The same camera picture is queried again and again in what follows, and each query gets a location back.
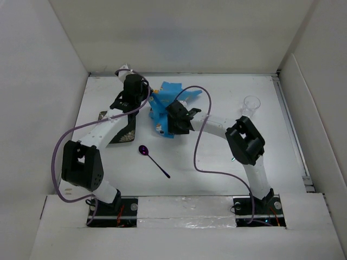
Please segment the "blue cartoon print cloth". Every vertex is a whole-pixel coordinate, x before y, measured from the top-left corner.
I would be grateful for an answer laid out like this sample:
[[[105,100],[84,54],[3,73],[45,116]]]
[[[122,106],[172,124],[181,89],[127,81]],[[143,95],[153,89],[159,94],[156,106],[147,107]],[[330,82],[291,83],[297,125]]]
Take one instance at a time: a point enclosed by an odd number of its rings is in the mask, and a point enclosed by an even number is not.
[[[149,117],[153,121],[155,131],[165,137],[174,138],[175,135],[189,134],[189,130],[182,130],[169,122],[169,106],[174,98],[183,90],[181,83],[170,83],[164,81],[159,90],[154,90],[149,98],[151,106]]]

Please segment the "purple metallic spoon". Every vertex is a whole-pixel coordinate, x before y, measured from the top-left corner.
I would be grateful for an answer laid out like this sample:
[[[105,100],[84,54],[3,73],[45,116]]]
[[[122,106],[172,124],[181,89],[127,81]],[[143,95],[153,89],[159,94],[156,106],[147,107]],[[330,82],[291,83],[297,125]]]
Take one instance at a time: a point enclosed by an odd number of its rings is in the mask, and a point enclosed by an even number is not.
[[[139,153],[141,154],[141,155],[144,155],[144,156],[147,156],[147,157],[149,157],[151,160],[152,160],[152,162],[164,173],[164,175],[168,178],[168,179],[170,179],[171,178],[171,176],[167,173],[167,171],[165,171],[150,155],[149,155],[149,150],[148,150],[148,148],[145,146],[145,145],[140,145],[139,147],[138,147],[138,151],[139,151]]]

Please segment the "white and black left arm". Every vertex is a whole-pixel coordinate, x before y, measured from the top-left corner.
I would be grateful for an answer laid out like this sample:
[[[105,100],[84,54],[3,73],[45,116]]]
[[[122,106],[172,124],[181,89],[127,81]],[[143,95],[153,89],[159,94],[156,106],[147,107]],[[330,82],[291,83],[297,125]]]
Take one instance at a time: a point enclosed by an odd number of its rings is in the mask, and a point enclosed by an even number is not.
[[[138,108],[148,93],[148,83],[140,75],[125,76],[123,91],[106,112],[106,121],[98,123],[80,140],[68,141],[63,148],[62,179],[92,192],[109,215],[120,210],[120,191],[104,177],[101,151],[109,144],[134,140]]]

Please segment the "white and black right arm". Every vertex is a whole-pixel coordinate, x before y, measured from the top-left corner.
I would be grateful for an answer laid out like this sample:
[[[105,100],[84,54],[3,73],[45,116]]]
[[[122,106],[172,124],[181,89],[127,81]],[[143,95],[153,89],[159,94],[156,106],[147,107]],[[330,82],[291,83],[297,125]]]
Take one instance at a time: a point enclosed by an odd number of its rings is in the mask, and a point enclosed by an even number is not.
[[[252,123],[242,116],[239,119],[225,119],[209,115],[198,108],[187,110],[179,101],[165,109],[168,113],[170,134],[188,134],[201,131],[227,140],[233,157],[243,165],[250,191],[254,196],[250,206],[256,213],[269,209],[274,196],[264,167],[265,140]]]

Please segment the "black floral square plate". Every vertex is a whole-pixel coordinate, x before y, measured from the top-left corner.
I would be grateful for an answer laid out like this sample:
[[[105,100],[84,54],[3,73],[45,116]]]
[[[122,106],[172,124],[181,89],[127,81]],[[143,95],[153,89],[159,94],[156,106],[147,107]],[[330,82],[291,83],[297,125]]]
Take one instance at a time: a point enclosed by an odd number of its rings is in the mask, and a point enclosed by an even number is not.
[[[124,114],[125,112],[119,109],[109,109],[99,113],[99,119],[107,121],[100,123],[95,130],[105,146],[132,142],[135,139],[138,112]]]

